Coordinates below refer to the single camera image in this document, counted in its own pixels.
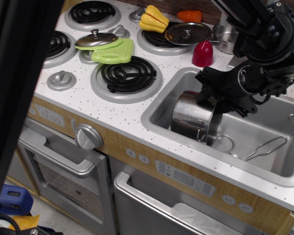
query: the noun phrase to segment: digital clock display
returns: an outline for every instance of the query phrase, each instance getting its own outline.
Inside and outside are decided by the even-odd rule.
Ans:
[[[45,107],[42,107],[38,104],[35,104],[35,107],[41,117],[64,127],[64,119],[60,114],[57,114],[56,112],[51,111],[51,110],[49,110]]]

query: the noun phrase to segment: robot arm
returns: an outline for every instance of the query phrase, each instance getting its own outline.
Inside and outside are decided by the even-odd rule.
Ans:
[[[294,14],[287,4],[265,6],[261,0],[212,0],[239,31],[234,55],[247,61],[228,72],[205,67],[196,79],[203,86],[200,103],[213,97],[220,112],[237,111],[242,117],[256,113],[256,105],[271,95],[286,94],[294,83]],[[256,94],[265,95],[263,101]]]

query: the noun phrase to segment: dishwasher door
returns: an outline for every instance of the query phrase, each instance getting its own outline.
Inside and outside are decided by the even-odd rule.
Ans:
[[[110,157],[120,235],[264,235]]]

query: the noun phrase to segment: stainless steel pot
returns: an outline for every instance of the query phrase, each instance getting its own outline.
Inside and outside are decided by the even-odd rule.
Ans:
[[[208,99],[196,104],[197,92],[184,91],[176,102],[171,130],[211,146],[217,136],[222,113],[216,113],[217,101]]]
[[[233,26],[222,26],[220,23],[217,23],[213,27],[212,32],[214,34],[214,41],[220,41],[220,44],[214,44],[215,47],[224,53],[233,55],[234,44],[239,35],[236,28]]]

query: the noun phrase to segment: oven door handle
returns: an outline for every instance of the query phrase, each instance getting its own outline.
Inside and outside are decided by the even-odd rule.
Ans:
[[[166,217],[175,224],[197,235],[242,235],[238,231],[184,204],[177,203],[172,208],[147,194],[128,185],[130,176],[120,172],[114,180],[115,190],[137,203]]]
[[[35,152],[37,156],[41,156],[45,161],[56,165],[77,178],[88,178],[89,174],[96,168],[96,166],[87,159],[84,159],[81,163],[76,164],[66,157],[51,150],[46,146],[47,138],[30,128],[24,127],[19,141],[23,145],[27,146],[28,149]]]

